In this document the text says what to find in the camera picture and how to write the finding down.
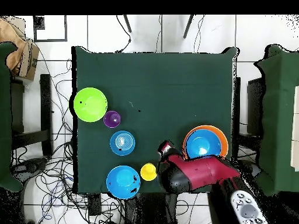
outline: lime green bowl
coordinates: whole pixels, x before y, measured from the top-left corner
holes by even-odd
[[[74,99],[74,110],[85,122],[100,120],[107,111],[107,99],[102,91],[93,87],[80,90]]]

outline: chair leg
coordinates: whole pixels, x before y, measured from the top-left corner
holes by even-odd
[[[128,17],[127,17],[127,15],[123,15],[123,16],[124,16],[124,21],[126,22],[126,25],[127,25],[127,27],[128,27],[128,31],[129,31],[129,33],[132,33],[131,26],[130,26],[130,24],[129,24],[129,22],[128,22]]]
[[[186,26],[186,29],[185,29],[185,32],[184,32],[184,39],[187,37],[187,34],[188,34],[188,31],[189,31],[189,27],[190,27],[190,25],[191,25],[191,22],[192,22],[192,20],[193,20],[193,16],[194,15],[190,15],[189,16],[189,20],[188,20],[188,23],[187,23],[187,26]]]

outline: purple bowl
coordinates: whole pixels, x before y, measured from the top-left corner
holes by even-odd
[[[109,128],[115,128],[120,123],[120,115],[116,111],[108,111],[104,115],[104,124]]]

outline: white tile floor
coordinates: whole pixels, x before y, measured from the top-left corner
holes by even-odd
[[[26,36],[33,38],[33,17],[19,16],[26,20]],[[259,70],[253,65],[253,62],[263,58],[265,47],[268,44],[278,43],[289,50],[299,48],[299,25],[298,17],[284,15],[206,15],[200,34],[194,44],[198,33],[198,21],[203,15],[196,15],[192,21],[189,33],[186,39],[183,39],[183,33],[188,21],[189,15],[163,15],[163,49],[167,52],[192,53],[198,49],[201,53],[221,53],[227,47],[236,46],[240,49],[237,62],[237,75],[241,77],[241,116],[240,122],[247,123],[247,96],[246,87],[251,79],[261,76]],[[122,16],[119,16],[121,23],[127,30]],[[124,52],[155,51],[161,52],[161,35],[157,44],[157,36],[160,31],[159,15],[128,15],[131,24],[132,42]],[[61,16],[45,16],[45,30],[37,31],[38,39],[60,39],[62,37]],[[67,42],[38,42],[41,50],[39,61],[37,63],[36,75],[33,82],[24,80],[24,115],[23,122],[25,131],[40,130],[40,74],[47,74],[48,70],[52,76],[67,72],[71,63],[71,46],[83,46],[91,52],[115,52],[123,48],[128,42],[128,36],[122,30],[115,16],[67,16]],[[54,83],[59,83],[58,90],[69,99],[71,89],[71,72],[55,77]],[[67,100],[61,98],[62,108],[65,111],[68,107]],[[58,95],[52,88],[52,99],[60,105]],[[59,108],[53,104],[53,139],[54,148],[66,141],[69,141],[70,135],[58,134],[62,124]],[[72,115],[68,111],[65,121],[72,128]],[[240,125],[242,133],[246,133],[246,126]],[[18,155],[24,149],[18,149]],[[41,145],[39,143],[28,146],[28,153],[23,158],[30,159],[42,155]],[[54,157],[62,157],[62,151],[57,152]],[[72,173],[72,167],[68,166],[68,171]],[[40,183],[41,177],[37,178],[37,184],[45,190],[45,185]],[[42,217],[41,203],[45,192],[40,190],[31,179],[25,192],[25,214],[28,219],[36,222]],[[208,209],[207,195],[200,194],[196,202],[195,195],[181,194],[178,200],[185,200],[189,205],[195,204],[190,224],[211,224],[210,213]],[[49,220],[44,220],[41,224],[57,224],[58,219],[66,209],[53,207],[48,213]],[[177,206],[177,216],[179,224],[189,224],[192,206],[187,210],[185,202],[179,201]],[[113,215],[115,221],[119,220],[120,215]],[[62,219],[59,224],[87,224],[80,216],[77,209],[69,209],[65,214],[65,220]]]

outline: orange plate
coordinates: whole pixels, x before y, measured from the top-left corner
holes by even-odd
[[[213,133],[215,133],[218,136],[218,138],[220,140],[220,143],[221,143],[220,156],[226,157],[226,155],[228,153],[228,142],[227,142],[227,138],[225,137],[224,133],[222,131],[220,131],[220,129],[216,128],[215,126],[201,125],[201,126],[193,128],[191,131],[189,131],[188,134],[186,135],[185,139],[184,139],[183,153],[185,155],[185,159],[188,159],[188,155],[185,152],[185,145],[186,145],[186,142],[187,142],[187,138],[193,131],[197,131],[197,130],[209,130],[209,131],[212,131]]]

